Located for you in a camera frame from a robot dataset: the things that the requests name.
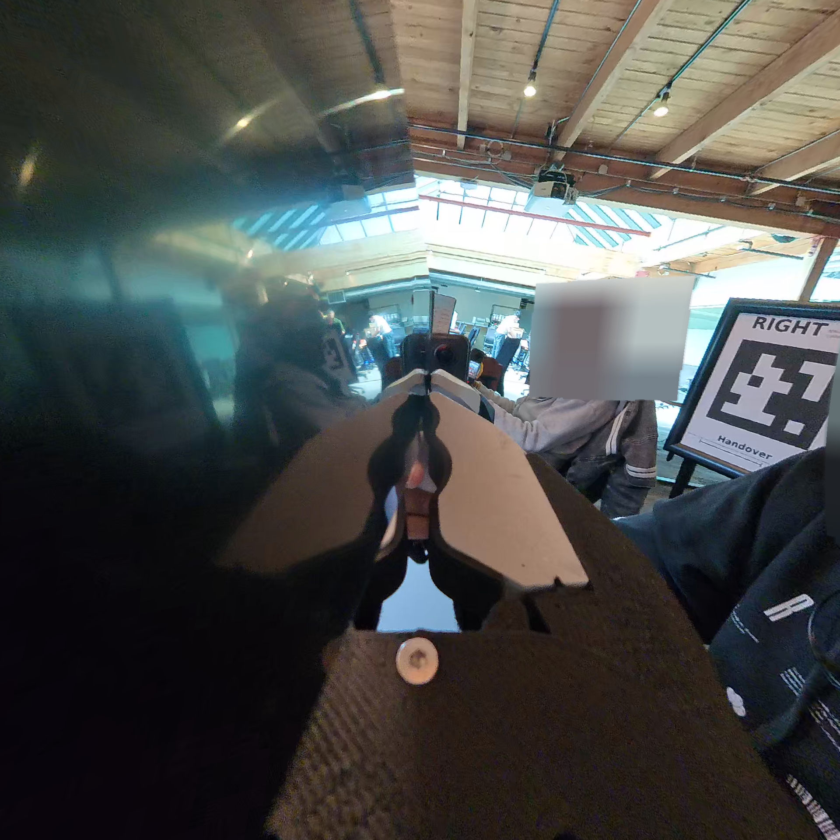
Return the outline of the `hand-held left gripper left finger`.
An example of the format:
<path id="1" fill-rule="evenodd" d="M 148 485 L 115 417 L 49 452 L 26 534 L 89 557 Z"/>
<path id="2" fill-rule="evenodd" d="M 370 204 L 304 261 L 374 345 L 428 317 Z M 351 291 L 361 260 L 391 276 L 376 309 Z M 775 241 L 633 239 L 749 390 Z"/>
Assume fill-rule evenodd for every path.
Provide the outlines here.
<path id="1" fill-rule="evenodd" d="M 222 567 L 284 574 L 342 550 L 377 551 L 385 499 L 403 469 L 389 450 L 401 408 L 375 404 L 309 439 L 239 524 Z"/>

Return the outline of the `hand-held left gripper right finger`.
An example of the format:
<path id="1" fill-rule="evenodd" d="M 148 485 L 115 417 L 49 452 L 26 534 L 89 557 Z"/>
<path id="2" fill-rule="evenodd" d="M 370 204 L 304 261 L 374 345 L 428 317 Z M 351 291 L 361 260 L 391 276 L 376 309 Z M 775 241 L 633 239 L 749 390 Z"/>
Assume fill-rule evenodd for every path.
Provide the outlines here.
<path id="1" fill-rule="evenodd" d="M 590 579 L 522 449 L 444 394 L 429 397 L 437 489 L 429 572 L 452 601 L 458 630 L 479 631 L 499 602 L 582 591 Z"/>

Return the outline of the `black trapezoid plate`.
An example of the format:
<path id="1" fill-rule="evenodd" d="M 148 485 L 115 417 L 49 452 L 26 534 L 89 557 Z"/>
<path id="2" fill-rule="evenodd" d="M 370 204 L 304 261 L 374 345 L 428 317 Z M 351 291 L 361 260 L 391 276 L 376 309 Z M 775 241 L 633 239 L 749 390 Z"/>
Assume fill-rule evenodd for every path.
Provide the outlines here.
<path id="1" fill-rule="evenodd" d="M 2 2 L 2 838 L 263 838 L 322 609 L 217 555 L 364 410 L 407 231 L 395 2 Z"/>

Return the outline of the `ceiling projector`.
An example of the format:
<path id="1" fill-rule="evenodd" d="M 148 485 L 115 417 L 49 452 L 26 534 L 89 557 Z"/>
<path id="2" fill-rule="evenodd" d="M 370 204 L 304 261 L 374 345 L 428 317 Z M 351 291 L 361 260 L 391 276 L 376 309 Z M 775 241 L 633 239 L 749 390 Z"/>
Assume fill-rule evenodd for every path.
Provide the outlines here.
<path id="1" fill-rule="evenodd" d="M 578 203 L 580 191 L 575 176 L 561 164 L 551 163 L 538 169 L 530 187 L 524 211 L 550 215 L 557 207 Z"/>

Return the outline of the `person's dark clothing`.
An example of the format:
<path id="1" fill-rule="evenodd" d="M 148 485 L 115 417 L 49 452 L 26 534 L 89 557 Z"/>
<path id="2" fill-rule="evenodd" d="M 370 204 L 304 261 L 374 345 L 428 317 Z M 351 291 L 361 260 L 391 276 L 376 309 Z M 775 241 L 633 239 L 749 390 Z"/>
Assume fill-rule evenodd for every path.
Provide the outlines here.
<path id="1" fill-rule="evenodd" d="M 614 523 L 683 607 L 772 775 L 839 838 L 838 458 L 808 450 Z"/>

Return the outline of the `fiducial marker sign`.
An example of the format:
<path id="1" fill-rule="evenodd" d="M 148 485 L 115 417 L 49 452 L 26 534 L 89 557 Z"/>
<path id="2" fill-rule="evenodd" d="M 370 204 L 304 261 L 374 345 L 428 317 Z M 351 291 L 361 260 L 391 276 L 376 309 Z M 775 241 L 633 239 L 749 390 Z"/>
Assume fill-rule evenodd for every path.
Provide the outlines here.
<path id="1" fill-rule="evenodd" d="M 697 467 L 738 478 L 825 446 L 838 343 L 837 304 L 730 299 L 664 444 L 669 497 Z"/>

